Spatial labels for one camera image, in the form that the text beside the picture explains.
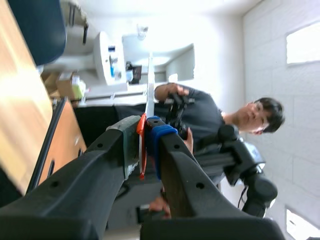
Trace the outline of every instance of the chair backrest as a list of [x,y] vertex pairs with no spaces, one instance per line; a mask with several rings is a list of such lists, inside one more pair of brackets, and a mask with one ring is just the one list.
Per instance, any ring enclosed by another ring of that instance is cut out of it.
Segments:
[[67,34],[59,0],[8,0],[37,66],[60,57]]

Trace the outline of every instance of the blue strap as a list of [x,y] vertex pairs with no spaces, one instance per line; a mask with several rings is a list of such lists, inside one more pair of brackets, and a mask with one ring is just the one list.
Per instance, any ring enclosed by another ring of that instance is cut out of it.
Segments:
[[[149,119],[160,119],[157,116],[149,117]],[[159,180],[161,180],[161,170],[160,170],[160,161],[159,161],[159,139],[167,134],[178,134],[177,129],[173,128],[170,125],[161,125],[156,126],[152,129],[151,135],[146,136],[146,150],[151,157],[154,157],[155,161],[155,173]]]

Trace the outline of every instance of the white brick wall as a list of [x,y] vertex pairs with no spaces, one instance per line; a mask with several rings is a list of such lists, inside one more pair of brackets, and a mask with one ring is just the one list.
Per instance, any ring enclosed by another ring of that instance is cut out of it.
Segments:
[[278,187],[267,215],[283,232],[286,206],[320,226],[320,63],[286,65],[286,34],[315,21],[320,0],[264,0],[243,18],[246,100],[271,96],[285,108],[279,131],[247,137]]

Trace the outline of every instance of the orange clip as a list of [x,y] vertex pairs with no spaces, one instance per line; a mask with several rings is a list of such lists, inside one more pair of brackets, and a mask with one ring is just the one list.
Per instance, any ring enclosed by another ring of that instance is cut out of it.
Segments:
[[145,125],[147,121],[147,115],[144,113],[140,121],[138,123],[138,126],[136,128],[137,134],[139,134],[142,138],[141,142],[141,162],[139,163],[141,165],[142,171],[140,172],[140,179],[143,180],[145,178],[145,171],[146,171],[146,166],[147,166],[147,152],[146,152],[146,147],[145,147]]

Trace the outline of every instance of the wooden surface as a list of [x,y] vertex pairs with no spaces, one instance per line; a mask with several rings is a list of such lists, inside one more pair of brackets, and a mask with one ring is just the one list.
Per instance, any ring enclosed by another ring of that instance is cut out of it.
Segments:
[[48,177],[51,161],[54,160],[53,173],[78,157],[79,149],[86,151],[74,110],[67,101],[54,131],[50,149],[43,167],[40,183]]
[[6,0],[0,0],[0,167],[25,193],[52,117],[51,102]]

